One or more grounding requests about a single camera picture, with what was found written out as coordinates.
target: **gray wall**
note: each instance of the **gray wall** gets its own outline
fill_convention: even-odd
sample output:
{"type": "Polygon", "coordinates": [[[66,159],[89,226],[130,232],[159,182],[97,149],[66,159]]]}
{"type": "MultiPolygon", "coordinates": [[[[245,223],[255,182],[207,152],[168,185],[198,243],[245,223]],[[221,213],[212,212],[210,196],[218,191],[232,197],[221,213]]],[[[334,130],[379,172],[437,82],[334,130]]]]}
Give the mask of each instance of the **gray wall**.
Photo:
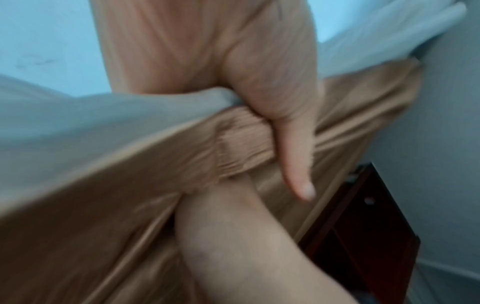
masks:
{"type": "Polygon", "coordinates": [[[480,278],[480,2],[468,10],[423,58],[419,99],[367,159],[420,236],[420,261],[480,278]]]}

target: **fingernail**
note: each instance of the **fingernail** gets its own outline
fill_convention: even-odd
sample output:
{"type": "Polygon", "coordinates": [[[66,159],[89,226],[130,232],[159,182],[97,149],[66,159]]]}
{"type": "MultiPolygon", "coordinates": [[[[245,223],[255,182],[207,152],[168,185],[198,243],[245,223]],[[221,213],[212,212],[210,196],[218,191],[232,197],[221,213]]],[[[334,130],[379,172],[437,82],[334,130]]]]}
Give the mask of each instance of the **fingernail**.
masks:
{"type": "Polygon", "coordinates": [[[302,194],[303,194],[303,198],[306,201],[313,201],[315,199],[315,197],[317,196],[317,192],[315,191],[315,187],[311,182],[308,182],[307,184],[305,184],[305,186],[303,187],[302,194]]]}

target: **wooden cabinet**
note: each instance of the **wooden cabinet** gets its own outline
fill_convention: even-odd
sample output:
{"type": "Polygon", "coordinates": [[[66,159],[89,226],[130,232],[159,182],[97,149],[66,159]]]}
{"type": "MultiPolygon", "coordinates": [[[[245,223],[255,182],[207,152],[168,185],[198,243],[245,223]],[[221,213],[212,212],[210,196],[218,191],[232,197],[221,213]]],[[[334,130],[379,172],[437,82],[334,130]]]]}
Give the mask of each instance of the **wooden cabinet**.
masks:
{"type": "Polygon", "coordinates": [[[372,165],[351,174],[300,242],[346,289],[382,304],[404,302],[419,246],[372,165]]]}

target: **human skin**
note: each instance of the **human skin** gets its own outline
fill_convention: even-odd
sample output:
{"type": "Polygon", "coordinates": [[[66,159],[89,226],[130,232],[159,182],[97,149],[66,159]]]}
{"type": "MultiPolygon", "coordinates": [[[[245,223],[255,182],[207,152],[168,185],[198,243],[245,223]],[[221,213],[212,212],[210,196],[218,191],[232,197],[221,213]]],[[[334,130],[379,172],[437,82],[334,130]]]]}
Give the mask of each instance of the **human skin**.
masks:
{"type": "Polygon", "coordinates": [[[306,258],[244,177],[185,198],[175,231],[185,263],[213,303],[356,303],[306,258]]]}
{"type": "Polygon", "coordinates": [[[306,0],[90,0],[112,89],[232,88],[275,130],[285,181],[312,200],[322,97],[306,0]]]}

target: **human hand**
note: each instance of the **human hand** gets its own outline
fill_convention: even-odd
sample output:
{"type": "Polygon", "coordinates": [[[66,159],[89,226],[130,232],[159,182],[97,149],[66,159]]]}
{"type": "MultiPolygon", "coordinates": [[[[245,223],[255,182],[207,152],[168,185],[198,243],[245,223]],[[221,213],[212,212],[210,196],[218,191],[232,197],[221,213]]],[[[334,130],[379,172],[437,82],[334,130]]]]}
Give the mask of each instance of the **human hand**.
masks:
{"type": "Polygon", "coordinates": [[[305,257],[245,177],[185,198],[175,233],[201,287],[189,290],[214,303],[356,303],[305,257]]]}
{"type": "Polygon", "coordinates": [[[236,91],[269,119],[285,181],[312,200],[321,89],[306,0],[91,0],[114,91],[236,91]]]}

